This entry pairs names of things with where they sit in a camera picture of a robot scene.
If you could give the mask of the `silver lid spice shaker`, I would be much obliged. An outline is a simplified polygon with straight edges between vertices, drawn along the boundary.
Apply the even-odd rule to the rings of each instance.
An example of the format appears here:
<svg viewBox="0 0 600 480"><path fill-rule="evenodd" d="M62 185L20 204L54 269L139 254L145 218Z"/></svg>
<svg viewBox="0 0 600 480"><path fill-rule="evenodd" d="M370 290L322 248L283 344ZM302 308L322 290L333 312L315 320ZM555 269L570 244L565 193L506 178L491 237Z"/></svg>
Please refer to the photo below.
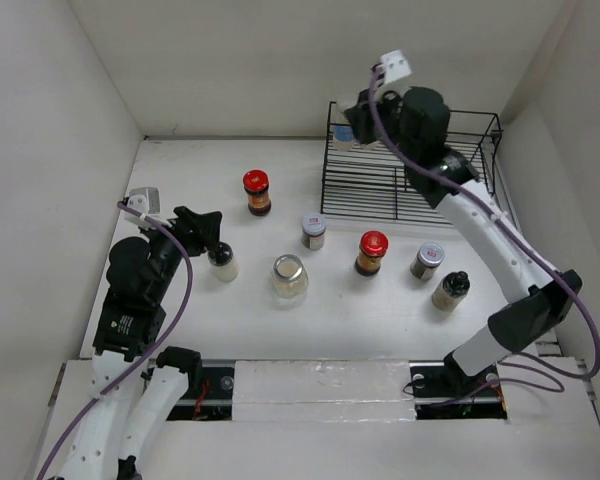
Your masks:
<svg viewBox="0 0 600 480"><path fill-rule="evenodd" d="M355 136L345 111L352 104L348 101L338 101L333 114L333 143L339 151L349 151L355 145Z"/></svg>

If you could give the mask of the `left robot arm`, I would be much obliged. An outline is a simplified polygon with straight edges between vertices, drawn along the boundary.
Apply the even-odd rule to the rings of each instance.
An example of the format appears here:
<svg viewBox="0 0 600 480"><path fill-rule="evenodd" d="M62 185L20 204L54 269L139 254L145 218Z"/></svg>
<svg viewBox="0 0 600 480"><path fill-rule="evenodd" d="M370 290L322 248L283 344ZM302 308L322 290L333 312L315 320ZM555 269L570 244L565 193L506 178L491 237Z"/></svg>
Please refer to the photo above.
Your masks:
<svg viewBox="0 0 600 480"><path fill-rule="evenodd" d="M91 359L90 399L66 427L38 473L62 446L59 479L139 479L142 463L176 403L202 387L199 352L166 346L194 283L192 258L217 247L222 214L184 206L160 221L138 196L119 202L141 234L109 252L109 284Z"/></svg>

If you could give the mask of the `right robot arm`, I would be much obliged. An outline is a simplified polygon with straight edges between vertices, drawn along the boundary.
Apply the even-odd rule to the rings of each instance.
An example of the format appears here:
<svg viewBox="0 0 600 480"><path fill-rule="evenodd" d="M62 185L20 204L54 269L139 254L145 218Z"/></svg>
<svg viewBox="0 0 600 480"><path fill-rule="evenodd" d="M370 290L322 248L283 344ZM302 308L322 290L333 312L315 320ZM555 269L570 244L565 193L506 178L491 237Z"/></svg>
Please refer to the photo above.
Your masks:
<svg viewBox="0 0 600 480"><path fill-rule="evenodd" d="M543 259L492 204L473 164L447 142L451 112L438 92L363 90L344 115L356 140L380 140L403 162L411 187L461 233L507 301L444 358L440 379L451 392L465 394L487 368L559 325L577 304L582 280Z"/></svg>

